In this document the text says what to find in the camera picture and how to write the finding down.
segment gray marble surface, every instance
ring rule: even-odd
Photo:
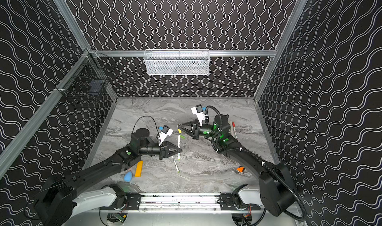
[[[177,145],[177,126],[196,118],[191,107],[202,104],[215,106],[220,113],[229,114],[229,120],[236,124],[238,140],[246,148],[273,162],[263,130],[252,99],[118,99],[116,109],[106,133],[93,159],[92,165],[111,156],[116,150],[130,142],[135,121],[144,115],[151,115],[159,126],[168,125],[174,130],[166,138]],[[212,119],[215,113],[209,111]],[[150,118],[142,118],[135,129],[148,128],[155,139],[155,125]],[[133,177],[130,183],[123,180],[125,173],[115,174],[96,184],[89,190],[103,185],[118,183],[125,191],[135,192],[231,192],[242,184],[258,184],[249,172],[236,173],[239,166],[235,161],[214,152],[210,142],[183,134],[181,139],[180,170],[177,173],[172,158],[159,160],[157,156],[142,156],[141,177]]]

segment red marker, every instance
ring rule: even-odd
[[[235,132],[235,138],[237,139],[238,136],[236,134],[236,128],[235,128],[235,123],[234,122],[232,122],[232,127],[233,127],[233,131]]]

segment white mesh basket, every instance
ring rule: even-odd
[[[145,50],[143,61],[149,75],[207,75],[209,50]]]

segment robotic arm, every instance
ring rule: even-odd
[[[170,135],[168,133],[169,127],[166,125],[163,127],[162,133],[163,131],[166,132],[164,134]],[[95,183],[134,166],[141,160],[141,155],[158,155],[159,159],[162,160],[182,151],[174,144],[163,140],[164,137],[161,137],[160,144],[154,143],[150,138],[149,130],[140,128],[131,134],[129,144],[117,150],[106,160],[72,175],[49,178],[37,194],[33,205],[43,225],[59,226],[74,214],[85,211],[78,209],[80,202],[83,203],[86,199],[96,200],[97,195],[94,195],[95,193],[110,195],[109,202],[105,202],[105,197],[102,197],[103,201],[100,202],[101,205],[99,206],[112,205],[113,208],[121,208],[127,202],[125,201],[125,193],[117,185],[89,192],[88,195],[84,194],[84,199],[77,197]]]
[[[213,109],[217,113],[213,123],[209,123],[208,109]],[[230,124],[228,122],[229,115],[222,115],[213,106],[203,108],[202,105],[197,105],[192,108],[193,114],[196,114],[198,119],[187,123],[180,124],[178,128],[190,135],[193,139],[199,139],[204,136],[207,140],[211,141],[213,149],[220,154],[225,155],[244,166],[252,175],[259,179],[260,186],[260,199],[262,205],[272,215],[279,216],[282,212],[288,214],[292,218],[305,221],[306,210],[302,201],[299,199],[298,192],[294,187],[294,182],[289,174],[288,169],[284,164],[277,165],[267,162],[241,145],[230,134]],[[242,194],[245,190],[242,189],[238,192],[237,205],[242,208],[246,204],[258,204],[251,202],[248,197]],[[286,209],[297,202],[301,207],[303,217],[298,217]]]

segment yellow-orange bar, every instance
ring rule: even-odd
[[[138,162],[135,177],[141,177],[143,161]]]

